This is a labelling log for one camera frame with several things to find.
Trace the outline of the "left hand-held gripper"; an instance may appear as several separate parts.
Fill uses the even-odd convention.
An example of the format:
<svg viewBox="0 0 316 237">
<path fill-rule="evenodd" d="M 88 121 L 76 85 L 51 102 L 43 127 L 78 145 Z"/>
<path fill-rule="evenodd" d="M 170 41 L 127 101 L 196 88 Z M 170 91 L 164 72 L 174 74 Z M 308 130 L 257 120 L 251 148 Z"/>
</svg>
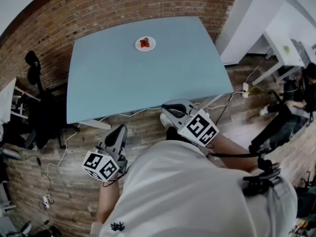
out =
<svg viewBox="0 0 316 237">
<path fill-rule="evenodd" d="M 82 168 L 92 177 L 103 182 L 114 181 L 128 171 L 127 159 L 123 150 L 127 139 L 125 124 L 112 129 L 105 137 L 105 143 L 88 151 Z"/>
</svg>

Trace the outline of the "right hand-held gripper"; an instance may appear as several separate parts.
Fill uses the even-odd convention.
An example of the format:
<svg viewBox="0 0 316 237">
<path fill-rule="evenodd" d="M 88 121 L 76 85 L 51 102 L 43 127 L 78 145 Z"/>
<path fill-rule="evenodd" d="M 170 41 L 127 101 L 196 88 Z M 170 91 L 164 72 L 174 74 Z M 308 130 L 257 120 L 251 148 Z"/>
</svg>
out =
<svg viewBox="0 0 316 237">
<path fill-rule="evenodd" d="M 187 99 L 171 100 L 161 107 L 178 134 L 195 144 L 206 147 L 219 134 L 209 114 Z"/>
</svg>

